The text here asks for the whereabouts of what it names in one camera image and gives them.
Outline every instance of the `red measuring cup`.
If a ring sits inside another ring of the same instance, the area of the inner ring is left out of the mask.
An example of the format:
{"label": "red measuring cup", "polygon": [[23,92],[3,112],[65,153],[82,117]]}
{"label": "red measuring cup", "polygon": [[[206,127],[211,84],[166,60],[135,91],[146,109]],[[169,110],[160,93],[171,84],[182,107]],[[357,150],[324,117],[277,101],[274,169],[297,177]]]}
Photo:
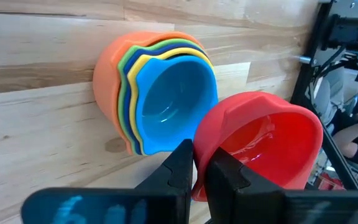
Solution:
{"label": "red measuring cup", "polygon": [[207,201],[205,170],[218,147],[285,189],[303,189],[322,141],[320,120],[306,108],[258,91],[226,98],[196,131],[198,178],[192,197]]}

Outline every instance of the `black metal frame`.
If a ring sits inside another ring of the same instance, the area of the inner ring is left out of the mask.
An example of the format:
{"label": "black metal frame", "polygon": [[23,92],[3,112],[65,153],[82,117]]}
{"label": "black metal frame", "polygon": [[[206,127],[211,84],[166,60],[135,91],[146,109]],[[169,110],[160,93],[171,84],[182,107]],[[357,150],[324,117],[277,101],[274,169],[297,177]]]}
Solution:
{"label": "black metal frame", "polygon": [[[333,0],[329,4],[321,4],[320,9],[314,24],[311,39],[306,46],[304,56],[310,57],[311,62],[314,60],[316,51],[324,37],[324,30],[327,26],[326,20],[328,19],[329,12],[333,6]],[[314,79],[314,73],[316,72],[315,68],[311,64],[303,64],[301,66],[299,77],[296,81],[295,89],[293,96],[291,98],[291,103],[303,106],[311,110],[314,114],[318,115],[317,111],[313,106],[313,95],[312,93]],[[335,168],[338,177],[342,181],[344,187],[347,190],[358,190],[358,182],[356,178],[352,175],[352,172],[347,164],[344,156],[339,151],[335,142],[333,141],[331,135],[328,133],[325,125],[324,129],[324,139],[323,139],[323,149],[327,154],[328,159],[331,161],[333,167]]]}

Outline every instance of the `wooden surface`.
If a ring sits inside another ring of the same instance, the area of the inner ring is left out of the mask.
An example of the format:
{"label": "wooden surface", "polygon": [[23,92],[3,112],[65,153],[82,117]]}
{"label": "wooden surface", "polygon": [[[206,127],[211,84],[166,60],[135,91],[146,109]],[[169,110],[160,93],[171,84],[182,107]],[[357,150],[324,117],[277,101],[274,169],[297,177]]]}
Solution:
{"label": "wooden surface", "polygon": [[[0,223],[44,187],[134,187],[168,154],[128,156],[94,102],[95,61],[116,37],[179,30],[216,66],[219,99],[289,98],[317,0],[0,0]],[[209,218],[193,202],[191,223]]]}

